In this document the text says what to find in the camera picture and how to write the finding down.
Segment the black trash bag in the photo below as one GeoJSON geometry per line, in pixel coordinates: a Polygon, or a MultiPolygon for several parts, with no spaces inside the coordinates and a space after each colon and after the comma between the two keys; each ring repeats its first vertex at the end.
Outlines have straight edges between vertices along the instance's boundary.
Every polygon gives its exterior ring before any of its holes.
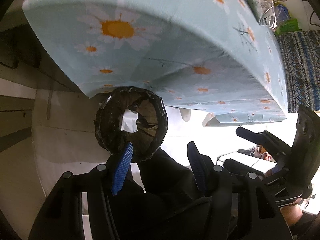
{"type": "Polygon", "coordinates": [[[161,97],[142,88],[120,87],[101,104],[94,125],[99,145],[111,155],[122,153],[131,142],[133,163],[151,158],[161,146],[168,130],[168,117],[161,97]],[[138,113],[137,132],[119,129],[120,117],[126,109],[138,113]]]}

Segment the cable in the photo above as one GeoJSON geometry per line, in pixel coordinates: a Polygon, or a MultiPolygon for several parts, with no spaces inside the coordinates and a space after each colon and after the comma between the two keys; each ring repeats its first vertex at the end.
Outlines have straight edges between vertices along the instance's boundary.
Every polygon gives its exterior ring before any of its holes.
{"type": "Polygon", "coordinates": [[[313,11],[312,14],[310,15],[309,23],[310,23],[311,25],[320,27],[320,25],[318,25],[318,24],[311,23],[311,19],[312,19],[314,13],[315,13],[315,11],[313,11]]]}

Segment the ribbed blue pad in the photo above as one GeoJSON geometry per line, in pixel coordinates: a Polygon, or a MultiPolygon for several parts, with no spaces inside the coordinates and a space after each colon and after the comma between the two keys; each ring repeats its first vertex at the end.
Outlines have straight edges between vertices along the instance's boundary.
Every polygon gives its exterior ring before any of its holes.
{"type": "Polygon", "coordinates": [[[205,194],[207,191],[205,164],[194,142],[188,143],[187,156],[197,187],[205,194]]]}
{"type": "Polygon", "coordinates": [[[126,149],[124,150],[124,153],[122,154],[122,157],[115,170],[115,173],[113,174],[113,182],[111,187],[111,192],[113,196],[117,195],[118,191],[122,189],[122,185],[123,185],[125,176],[127,175],[130,162],[132,159],[132,154],[133,154],[132,143],[129,142],[126,149]]]}

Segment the blue patterned mat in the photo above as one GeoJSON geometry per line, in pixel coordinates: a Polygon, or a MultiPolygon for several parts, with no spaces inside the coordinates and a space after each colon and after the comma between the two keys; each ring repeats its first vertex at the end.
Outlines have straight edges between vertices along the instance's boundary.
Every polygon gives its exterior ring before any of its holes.
{"type": "Polygon", "coordinates": [[[284,61],[289,113],[300,104],[320,110],[320,31],[285,33],[278,37],[284,61]]]}

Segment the floral tablecloth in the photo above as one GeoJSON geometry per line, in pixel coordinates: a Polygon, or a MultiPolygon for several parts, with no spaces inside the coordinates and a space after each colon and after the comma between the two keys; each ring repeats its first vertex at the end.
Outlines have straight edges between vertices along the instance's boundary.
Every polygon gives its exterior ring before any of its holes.
{"type": "Polygon", "coordinates": [[[277,41],[244,0],[25,0],[23,11],[89,97],[136,86],[219,122],[285,119],[277,41]]]}

